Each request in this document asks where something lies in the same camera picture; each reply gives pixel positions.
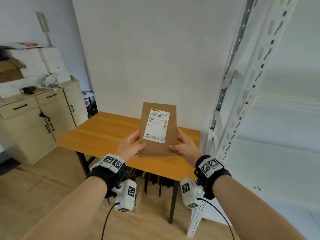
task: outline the table top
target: table top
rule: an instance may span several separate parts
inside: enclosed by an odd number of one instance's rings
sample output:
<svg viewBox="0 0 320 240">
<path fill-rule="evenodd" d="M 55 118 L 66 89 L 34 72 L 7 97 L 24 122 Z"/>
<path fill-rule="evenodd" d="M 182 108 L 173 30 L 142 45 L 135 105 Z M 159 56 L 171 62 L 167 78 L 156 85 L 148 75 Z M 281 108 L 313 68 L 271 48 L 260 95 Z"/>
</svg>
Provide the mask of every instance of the table top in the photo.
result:
<svg viewBox="0 0 320 240">
<path fill-rule="evenodd" d="M 115 153 L 119 142 L 140 128 L 141 120 L 112 113 L 99 112 L 74 130 L 58 139 L 57 145 L 84 154 L 103 157 Z M 181 128 L 199 148 L 200 131 Z M 196 179 L 194 168 L 182 157 L 140 158 L 134 157 L 127 166 L 181 181 L 186 177 Z"/>
</svg>

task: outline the drawer handle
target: drawer handle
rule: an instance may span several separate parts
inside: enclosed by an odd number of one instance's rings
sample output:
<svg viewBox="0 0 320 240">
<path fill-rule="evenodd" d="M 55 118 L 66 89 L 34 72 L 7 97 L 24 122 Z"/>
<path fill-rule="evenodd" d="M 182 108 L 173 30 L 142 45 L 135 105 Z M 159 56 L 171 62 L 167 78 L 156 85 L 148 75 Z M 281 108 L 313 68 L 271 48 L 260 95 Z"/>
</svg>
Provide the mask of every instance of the drawer handle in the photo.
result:
<svg viewBox="0 0 320 240">
<path fill-rule="evenodd" d="M 39 114 L 39 116 L 42 117 L 42 118 L 48 118 L 48 122 L 51 121 L 50 118 L 49 118 L 48 116 L 46 116 L 43 112 L 41 112 L 41 113 Z"/>
<path fill-rule="evenodd" d="M 47 99 L 50 98 L 50 97 L 56 96 L 56 95 L 57 95 L 57 94 L 55 93 L 54 95 L 47 96 Z"/>
<path fill-rule="evenodd" d="M 51 123 L 49 123 L 50 125 L 51 125 L 51 127 L 52 127 L 52 131 L 54 131 L 54 126 L 51 124 Z"/>
<path fill-rule="evenodd" d="M 19 108 L 23 108 L 23 107 L 26 107 L 26 106 L 28 106 L 28 104 L 22 105 L 22 106 L 20 106 L 18 108 L 13 108 L 13 110 L 16 110 L 16 109 L 19 109 Z"/>
<path fill-rule="evenodd" d="M 49 128 L 48 128 L 48 126 L 47 126 L 47 125 L 45 125 L 45 127 L 47 128 L 48 133 L 50 134 L 51 132 L 50 132 L 50 130 L 49 130 Z"/>
</svg>

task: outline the beige cabinet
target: beige cabinet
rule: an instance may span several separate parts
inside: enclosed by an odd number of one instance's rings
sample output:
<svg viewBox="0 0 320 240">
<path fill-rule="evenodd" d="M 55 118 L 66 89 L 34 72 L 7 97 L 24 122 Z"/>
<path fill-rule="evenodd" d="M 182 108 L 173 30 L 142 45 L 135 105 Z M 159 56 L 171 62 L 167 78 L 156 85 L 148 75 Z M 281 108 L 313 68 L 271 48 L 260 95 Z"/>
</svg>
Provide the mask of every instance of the beige cabinet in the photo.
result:
<svg viewBox="0 0 320 240">
<path fill-rule="evenodd" d="M 0 104 L 0 142 L 10 142 L 6 151 L 14 159 L 36 163 L 56 147 L 56 140 L 87 119 L 78 81 L 61 85 L 56 91 L 8 97 Z"/>
<path fill-rule="evenodd" d="M 76 127 L 65 97 L 40 105 L 40 109 L 55 140 Z"/>
<path fill-rule="evenodd" d="M 45 119 L 39 116 L 40 113 L 39 107 L 36 107 L 3 122 L 11 138 L 18 145 L 13 153 L 24 155 L 24 159 L 31 164 L 34 163 L 34 158 L 55 144 Z"/>
<path fill-rule="evenodd" d="M 63 91 L 75 125 L 79 126 L 88 119 L 88 112 L 78 80 L 74 80 L 74 82 L 69 82 L 63 86 Z"/>
</svg>

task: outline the person's right hand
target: person's right hand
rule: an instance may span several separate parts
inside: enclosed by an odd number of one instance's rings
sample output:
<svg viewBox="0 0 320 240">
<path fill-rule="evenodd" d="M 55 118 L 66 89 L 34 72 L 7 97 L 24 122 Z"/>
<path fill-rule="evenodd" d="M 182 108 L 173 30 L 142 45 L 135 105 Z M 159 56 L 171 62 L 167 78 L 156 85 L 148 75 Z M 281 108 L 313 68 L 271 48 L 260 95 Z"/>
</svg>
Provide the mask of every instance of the person's right hand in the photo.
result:
<svg viewBox="0 0 320 240">
<path fill-rule="evenodd" d="M 169 148 L 178 151 L 177 156 L 183 157 L 192 167 L 196 167 L 196 162 L 203 155 L 198 150 L 193 141 L 178 127 L 178 141 L 181 144 L 170 145 Z"/>
</svg>

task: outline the table leg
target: table leg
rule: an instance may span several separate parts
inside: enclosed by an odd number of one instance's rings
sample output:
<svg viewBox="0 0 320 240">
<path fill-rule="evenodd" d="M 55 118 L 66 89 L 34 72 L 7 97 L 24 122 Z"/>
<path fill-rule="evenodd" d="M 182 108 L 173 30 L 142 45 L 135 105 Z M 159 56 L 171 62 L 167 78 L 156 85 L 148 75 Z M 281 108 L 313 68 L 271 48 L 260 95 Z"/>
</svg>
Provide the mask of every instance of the table leg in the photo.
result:
<svg viewBox="0 0 320 240">
<path fill-rule="evenodd" d="M 75 152 L 79 158 L 84 174 L 87 176 L 90 172 L 89 165 L 87 163 L 86 157 L 82 152 Z"/>
<path fill-rule="evenodd" d="M 173 185 L 173 193 L 172 193 L 172 199 L 171 199 L 171 208 L 170 208 L 170 216 L 169 216 L 169 223 L 172 224 L 174 220 L 174 208 L 176 206 L 176 200 L 177 200 L 177 195 L 178 195 L 178 189 L 179 189 L 180 182 L 179 181 L 174 181 Z"/>
</svg>

